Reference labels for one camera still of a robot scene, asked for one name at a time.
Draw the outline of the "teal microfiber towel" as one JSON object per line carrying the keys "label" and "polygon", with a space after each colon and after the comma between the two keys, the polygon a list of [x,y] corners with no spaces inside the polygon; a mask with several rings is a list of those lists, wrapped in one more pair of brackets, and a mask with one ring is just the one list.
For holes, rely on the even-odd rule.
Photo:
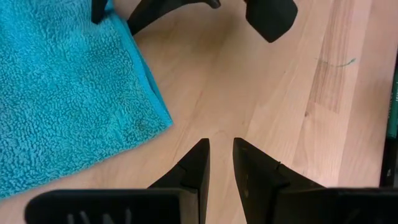
{"label": "teal microfiber towel", "polygon": [[0,0],[0,200],[87,169],[172,125],[113,2]]}

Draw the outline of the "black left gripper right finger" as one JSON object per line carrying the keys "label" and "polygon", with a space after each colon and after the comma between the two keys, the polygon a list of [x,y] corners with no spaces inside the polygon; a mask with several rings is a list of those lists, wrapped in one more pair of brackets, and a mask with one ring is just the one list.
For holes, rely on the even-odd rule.
{"label": "black left gripper right finger", "polygon": [[398,189],[327,188],[242,138],[233,165],[247,224],[398,224]]}

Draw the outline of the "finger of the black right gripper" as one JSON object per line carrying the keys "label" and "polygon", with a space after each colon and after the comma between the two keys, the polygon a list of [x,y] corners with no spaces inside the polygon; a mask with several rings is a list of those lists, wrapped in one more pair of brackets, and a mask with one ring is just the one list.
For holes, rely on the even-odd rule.
{"label": "finger of the black right gripper", "polygon": [[[283,36],[294,24],[298,7],[294,0],[243,0],[246,20],[267,42]],[[127,25],[136,34],[152,22],[188,4],[205,3],[213,9],[220,0],[141,0],[129,16]]]}
{"label": "finger of the black right gripper", "polygon": [[99,24],[105,14],[105,7],[108,0],[91,0],[91,21],[94,24]]}

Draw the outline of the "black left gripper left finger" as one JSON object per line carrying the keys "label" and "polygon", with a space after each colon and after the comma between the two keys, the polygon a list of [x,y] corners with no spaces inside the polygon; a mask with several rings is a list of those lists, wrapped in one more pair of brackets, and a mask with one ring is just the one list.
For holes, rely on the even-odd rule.
{"label": "black left gripper left finger", "polygon": [[146,189],[52,190],[26,205],[26,224],[205,224],[210,141],[199,140]]}

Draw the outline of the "black device green label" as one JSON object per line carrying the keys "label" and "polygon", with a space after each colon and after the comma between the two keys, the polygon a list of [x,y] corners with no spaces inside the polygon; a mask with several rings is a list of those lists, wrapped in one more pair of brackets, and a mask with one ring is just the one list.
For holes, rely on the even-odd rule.
{"label": "black device green label", "polygon": [[398,52],[394,66],[379,186],[398,189]]}

